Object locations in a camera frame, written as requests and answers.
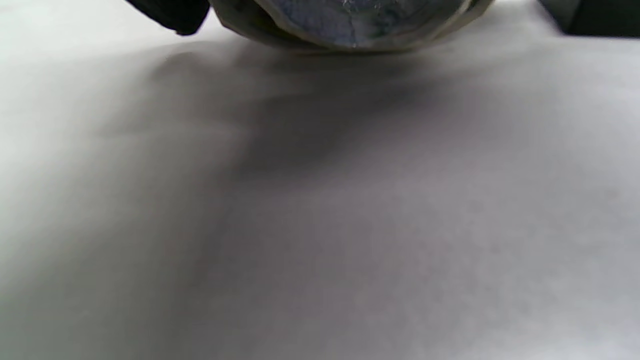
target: black object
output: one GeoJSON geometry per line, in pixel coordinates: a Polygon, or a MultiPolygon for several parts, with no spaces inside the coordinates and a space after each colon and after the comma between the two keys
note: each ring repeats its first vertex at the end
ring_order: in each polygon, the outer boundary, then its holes
{"type": "Polygon", "coordinates": [[[195,34],[207,17],[208,0],[127,0],[140,12],[178,35],[195,34]]]}
{"type": "Polygon", "coordinates": [[[567,34],[640,37],[640,0],[539,0],[567,34]]]}

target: tabletop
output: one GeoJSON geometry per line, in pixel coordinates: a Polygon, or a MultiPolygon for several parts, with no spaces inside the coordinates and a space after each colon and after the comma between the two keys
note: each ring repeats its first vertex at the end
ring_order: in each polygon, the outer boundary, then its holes
{"type": "Polygon", "coordinates": [[[640,354],[640,42],[502,0],[412,54],[0,1],[0,357],[640,354]]]}

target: white surface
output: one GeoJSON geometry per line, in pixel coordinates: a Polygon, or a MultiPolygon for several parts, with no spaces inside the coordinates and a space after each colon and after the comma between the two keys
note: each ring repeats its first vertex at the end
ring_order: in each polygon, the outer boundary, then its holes
{"type": "Polygon", "coordinates": [[[418,54],[0,3],[0,358],[637,359],[640,43],[418,54]]]}

